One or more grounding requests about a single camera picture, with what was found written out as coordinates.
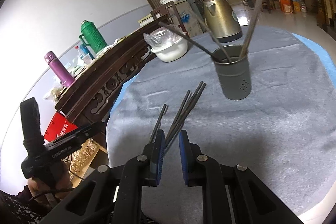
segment gray tablecloth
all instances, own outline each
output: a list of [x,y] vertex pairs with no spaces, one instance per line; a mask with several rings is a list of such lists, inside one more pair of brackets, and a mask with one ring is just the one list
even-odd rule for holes
[[[208,34],[196,40],[217,48]],[[247,165],[297,215],[319,203],[336,181],[334,86],[319,57],[281,29],[258,26],[249,61],[252,91],[239,101],[224,97],[210,57],[195,47],[171,63],[149,62],[108,121],[110,165],[142,152],[164,103],[167,133],[185,92],[202,80],[207,86],[184,124],[190,142],[223,165]],[[202,191],[184,185],[177,140],[160,185],[144,187],[142,208],[162,224],[202,222]]]

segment white bowl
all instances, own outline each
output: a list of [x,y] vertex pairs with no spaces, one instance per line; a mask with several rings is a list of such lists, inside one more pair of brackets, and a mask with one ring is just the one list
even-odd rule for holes
[[164,50],[158,51],[152,48],[152,52],[162,60],[163,62],[171,62],[179,59],[188,50],[188,42],[183,37],[177,40],[172,46],[165,48]]

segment chopstick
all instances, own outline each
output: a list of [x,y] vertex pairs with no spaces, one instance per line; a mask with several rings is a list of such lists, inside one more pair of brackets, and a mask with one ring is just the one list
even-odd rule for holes
[[184,107],[184,110],[181,112],[181,114],[179,115],[179,117],[176,120],[175,124],[172,124],[171,126],[171,130],[169,130],[167,137],[165,139],[165,153],[168,150],[169,145],[172,143],[172,140],[174,139],[174,137],[177,135],[178,132],[181,131],[183,125],[184,125],[184,121],[187,118],[187,116],[189,115],[190,111],[192,111],[198,101],[198,99],[200,98],[203,90],[206,87],[206,83],[204,82],[200,82],[197,89],[195,90],[194,94],[189,98],[187,104]]
[[177,114],[176,114],[176,116],[175,116],[175,118],[174,118],[174,121],[173,121],[173,123],[172,123],[172,126],[176,123],[177,119],[178,119],[179,116],[181,115],[182,110],[183,110],[183,108],[184,108],[184,106],[185,106],[185,103],[186,103],[187,100],[188,100],[189,95],[190,95],[190,90],[187,91],[187,93],[186,93],[186,95],[185,95],[185,97],[184,97],[184,99],[183,99],[183,101],[182,101],[182,104],[180,105],[180,108],[178,109],[178,112],[177,112]]
[[254,29],[255,29],[255,26],[256,26],[257,20],[258,20],[258,15],[261,12],[262,5],[263,5],[263,0],[256,0],[253,15],[252,15],[252,19],[251,19],[250,25],[247,29],[247,33],[246,33],[246,36],[245,36],[245,39],[244,39],[243,47],[241,48],[238,60],[242,59],[247,53],[247,48],[250,45],[250,41],[251,41],[251,38],[253,36]]
[[153,132],[151,134],[151,137],[149,138],[149,142],[148,143],[152,143],[154,141],[156,133],[157,133],[157,131],[158,131],[160,125],[161,125],[162,116],[165,114],[166,109],[167,109],[167,105],[164,104],[163,107],[162,107],[162,109],[161,109],[160,115],[159,115],[159,117],[158,117],[158,119],[156,121],[156,124],[154,126],[154,130],[153,130]]
[[215,35],[213,34],[212,30],[208,27],[208,25],[206,25],[204,23],[204,21],[195,14],[195,12],[193,10],[189,11],[196,19],[197,21],[207,30],[207,32],[209,33],[209,35],[211,36],[212,40],[214,42],[216,42],[216,44],[219,46],[219,48],[222,50],[222,52],[225,54],[227,60],[229,61],[229,63],[231,63],[231,58],[229,57],[229,55],[227,54],[226,50],[224,49],[223,45],[219,42],[218,38],[215,37]]
[[167,30],[170,30],[173,33],[176,33],[177,35],[183,37],[184,39],[188,40],[190,43],[201,49],[202,51],[206,52],[208,55],[210,55],[216,62],[221,63],[222,61],[219,60],[212,52],[204,48],[202,45],[198,44],[195,40],[192,40],[191,38],[187,37],[186,35],[180,33],[179,31],[176,31],[174,28],[164,24],[163,22],[158,23],[159,26],[166,28]]

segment electric kettle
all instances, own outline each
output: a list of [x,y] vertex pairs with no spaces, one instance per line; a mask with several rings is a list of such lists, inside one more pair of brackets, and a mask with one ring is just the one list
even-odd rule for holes
[[221,43],[237,40],[242,36],[238,18],[226,0],[204,0],[206,24]]

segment person's hand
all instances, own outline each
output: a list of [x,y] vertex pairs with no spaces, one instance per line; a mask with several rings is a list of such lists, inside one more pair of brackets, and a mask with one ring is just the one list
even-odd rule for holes
[[[56,189],[72,187],[72,184],[70,183],[70,174],[68,172],[69,166],[66,163],[63,163],[63,166],[64,166],[64,173],[61,179],[56,183]],[[41,181],[39,178],[36,178],[36,177],[32,177],[28,179],[28,188],[33,197],[38,195],[40,192],[50,190],[50,187],[48,185],[46,185],[43,181]],[[59,199],[63,199],[69,193],[70,192],[56,193],[55,197]],[[47,206],[49,204],[47,198],[44,195],[36,198],[35,200],[38,203],[41,203],[41,205]]]

